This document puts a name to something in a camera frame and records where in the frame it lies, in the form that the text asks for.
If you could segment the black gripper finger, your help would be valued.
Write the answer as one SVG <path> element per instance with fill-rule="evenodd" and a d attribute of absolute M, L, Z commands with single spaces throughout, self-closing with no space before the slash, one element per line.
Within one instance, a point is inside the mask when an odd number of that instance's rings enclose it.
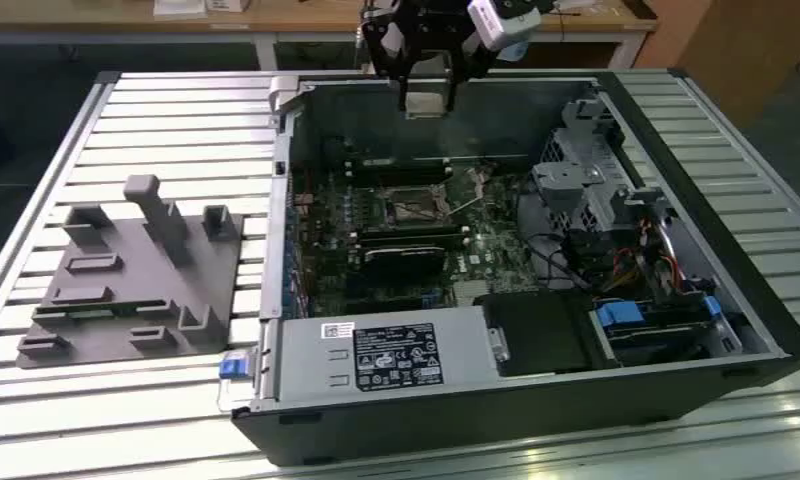
<path fill-rule="evenodd" d="M 363 23 L 363 35 L 374 72 L 398 84 L 398 107 L 406 111 L 412 63 L 404 34 L 387 18 L 371 18 Z"/>
<path fill-rule="evenodd" d="M 478 45 L 471 52 L 462 47 L 450 50 L 448 111 L 455 107 L 459 85 L 471 79 L 484 78 L 492 64 L 494 52 L 483 45 Z"/>

